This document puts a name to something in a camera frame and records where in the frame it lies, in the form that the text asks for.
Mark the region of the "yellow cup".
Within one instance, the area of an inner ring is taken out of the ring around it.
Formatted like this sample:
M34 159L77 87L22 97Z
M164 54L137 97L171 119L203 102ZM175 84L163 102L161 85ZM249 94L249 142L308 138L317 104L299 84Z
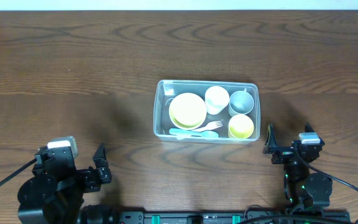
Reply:
M254 132L254 122L244 114L233 116L228 123L229 138L247 139Z

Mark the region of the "grey cup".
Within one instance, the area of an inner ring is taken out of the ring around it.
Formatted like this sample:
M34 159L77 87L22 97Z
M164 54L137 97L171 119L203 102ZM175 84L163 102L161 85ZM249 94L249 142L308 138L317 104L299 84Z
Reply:
M249 114L254 109L254 98L246 91L236 91L229 99L229 115Z

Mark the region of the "pale pink plastic fork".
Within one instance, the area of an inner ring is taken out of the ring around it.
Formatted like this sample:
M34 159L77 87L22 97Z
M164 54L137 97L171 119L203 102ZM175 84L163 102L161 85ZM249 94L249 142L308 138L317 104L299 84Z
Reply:
M193 131L195 132L212 131L222 126L223 126L222 121L212 121L209 122L206 126L203 126L202 128L194 129Z

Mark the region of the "white cup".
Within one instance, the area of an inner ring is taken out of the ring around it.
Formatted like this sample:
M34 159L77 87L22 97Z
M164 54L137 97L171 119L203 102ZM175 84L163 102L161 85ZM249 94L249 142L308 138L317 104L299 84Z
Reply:
M229 93L221 86L212 86L206 90L205 103L207 113L219 114L229 104Z

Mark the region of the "pale green plastic spoon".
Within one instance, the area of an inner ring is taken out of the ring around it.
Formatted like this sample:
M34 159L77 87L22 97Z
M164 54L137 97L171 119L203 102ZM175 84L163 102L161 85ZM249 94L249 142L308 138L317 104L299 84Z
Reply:
M181 137L201 137L201 138L218 138L219 137L219 134L214 131L196 132L196 131L190 131L190 130L184 130L184 129L178 129L178 128L169 129L169 133L171 135L181 136Z

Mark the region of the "yellow bowl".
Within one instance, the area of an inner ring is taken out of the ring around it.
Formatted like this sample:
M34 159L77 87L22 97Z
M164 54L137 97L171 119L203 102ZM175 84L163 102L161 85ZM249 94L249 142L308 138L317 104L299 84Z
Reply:
M207 115L204 100L194 93L182 93L173 98L168 114L174 126L184 130L200 127Z

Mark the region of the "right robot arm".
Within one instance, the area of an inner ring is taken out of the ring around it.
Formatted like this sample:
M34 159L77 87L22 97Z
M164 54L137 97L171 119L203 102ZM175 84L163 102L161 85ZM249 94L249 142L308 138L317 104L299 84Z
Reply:
M272 164L282 164L285 173L284 193L291 201L292 211L321 210L330 205L330 196L333 191L331 178L319 172L311 173L308 167L319 157L324 141L314 129L305 124L305 131L292 141L290 146L279 146L273 125L267 129L267 138L263 154L272 156Z

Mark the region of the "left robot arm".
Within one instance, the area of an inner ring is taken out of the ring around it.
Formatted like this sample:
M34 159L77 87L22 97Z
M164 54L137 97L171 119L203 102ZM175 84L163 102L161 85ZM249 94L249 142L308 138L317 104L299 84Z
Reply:
M93 156L94 167L77 169L78 155L73 136L56 138L35 154L33 178L18 191L21 223L117 223L116 213L107 205L83 207L83 195L99 192L112 181L105 145Z

